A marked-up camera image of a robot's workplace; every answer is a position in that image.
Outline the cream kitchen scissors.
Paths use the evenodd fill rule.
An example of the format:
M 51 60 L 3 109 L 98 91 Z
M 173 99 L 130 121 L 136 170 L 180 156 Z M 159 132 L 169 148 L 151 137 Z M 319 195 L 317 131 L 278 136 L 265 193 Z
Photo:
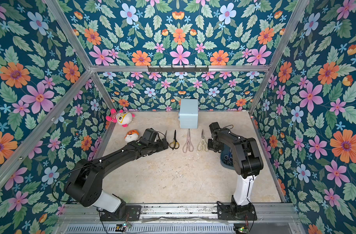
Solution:
M 201 131 L 201 138 L 200 138 L 200 141 L 199 141 L 199 143 L 198 143 L 198 145 L 197 145 L 197 150 L 198 150 L 199 152 L 202 152 L 202 151 L 208 152 L 208 151 L 209 151 L 209 149 L 208 149 L 208 144 L 207 144 L 206 137 L 205 137 L 205 132 L 204 132 L 203 129 L 202 129 L 202 131 Z

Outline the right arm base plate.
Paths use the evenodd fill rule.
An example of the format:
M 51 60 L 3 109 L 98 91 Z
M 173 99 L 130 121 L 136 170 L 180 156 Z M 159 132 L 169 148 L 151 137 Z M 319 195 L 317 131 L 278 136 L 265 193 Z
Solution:
M 247 205 L 237 205 L 234 202 L 224 204 L 217 202 L 218 219 L 235 221 L 256 221 L 257 214 L 255 206 L 252 203 Z

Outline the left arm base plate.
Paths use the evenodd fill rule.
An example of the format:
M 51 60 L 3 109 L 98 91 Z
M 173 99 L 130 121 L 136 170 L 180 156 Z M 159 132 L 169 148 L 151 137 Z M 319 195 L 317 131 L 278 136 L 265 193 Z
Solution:
M 101 211 L 100 220 L 103 222 L 110 221 L 138 221 L 141 215 L 140 205 L 120 206 L 114 213 Z

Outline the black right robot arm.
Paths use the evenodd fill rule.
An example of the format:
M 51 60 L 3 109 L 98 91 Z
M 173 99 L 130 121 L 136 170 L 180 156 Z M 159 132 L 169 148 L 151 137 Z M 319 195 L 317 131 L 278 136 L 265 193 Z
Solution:
M 256 177 L 263 169 L 262 157 L 254 138 L 236 135 L 228 127 L 220 127 L 219 123 L 209 125 L 211 138 L 208 148 L 216 153 L 223 153 L 227 146 L 231 150 L 233 167 L 238 175 L 236 189 L 230 202 L 233 213 L 243 212 L 251 208 L 251 193 Z

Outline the yellow black handled scissors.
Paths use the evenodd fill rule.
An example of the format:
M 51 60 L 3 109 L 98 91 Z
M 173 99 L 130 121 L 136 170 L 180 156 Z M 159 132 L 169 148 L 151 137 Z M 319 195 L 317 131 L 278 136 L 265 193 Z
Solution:
M 169 144 L 169 147 L 172 149 L 172 150 L 176 150 L 180 147 L 180 144 L 177 140 L 177 131 L 175 130 L 174 131 L 174 137 L 173 137 L 173 141 Z

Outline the blue grey handled scissors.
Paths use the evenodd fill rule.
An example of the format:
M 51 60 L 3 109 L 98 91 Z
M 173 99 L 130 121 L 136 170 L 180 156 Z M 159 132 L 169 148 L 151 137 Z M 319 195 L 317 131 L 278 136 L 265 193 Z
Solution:
M 231 149 L 229 149 L 228 153 L 224 156 L 224 159 L 227 165 L 233 166 L 233 155 Z

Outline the teal plastic storage box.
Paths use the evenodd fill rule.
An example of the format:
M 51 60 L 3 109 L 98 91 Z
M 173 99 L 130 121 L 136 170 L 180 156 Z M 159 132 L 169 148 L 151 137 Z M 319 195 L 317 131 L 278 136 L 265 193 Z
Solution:
M 223 167 L 234 170 L 232 150 L 227 145 L 224 145 L 224 148 L 220 154 L 220 163 Z

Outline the pink kitchen scissors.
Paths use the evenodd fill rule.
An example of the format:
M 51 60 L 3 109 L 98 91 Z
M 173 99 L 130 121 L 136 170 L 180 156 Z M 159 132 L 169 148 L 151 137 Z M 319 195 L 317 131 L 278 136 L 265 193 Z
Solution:
M 191 131 L 190 131 L 190 129 L 188 129 L 188 131 L 187 131 L 186 142 L 183 145 L 182 151 L 183 151 L 183 153 L 193 152 L 194 151 L 194 146 L 193 146 L 193 144 L 191 142 Z

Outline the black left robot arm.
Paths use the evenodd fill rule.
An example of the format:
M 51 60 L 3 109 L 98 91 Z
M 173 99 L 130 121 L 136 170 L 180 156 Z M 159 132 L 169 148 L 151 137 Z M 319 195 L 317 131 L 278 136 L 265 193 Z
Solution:
M 127 143 L 121 149 L 95 160 L 80 160 L 71 172 L 64 191 L 84 207 L 94 206 L 110 213 L 122 209 L 121 198 L 103 190 L 103 179 L 126 163 L 167 150 L 166 136 L 148 128 L 138 140 Z

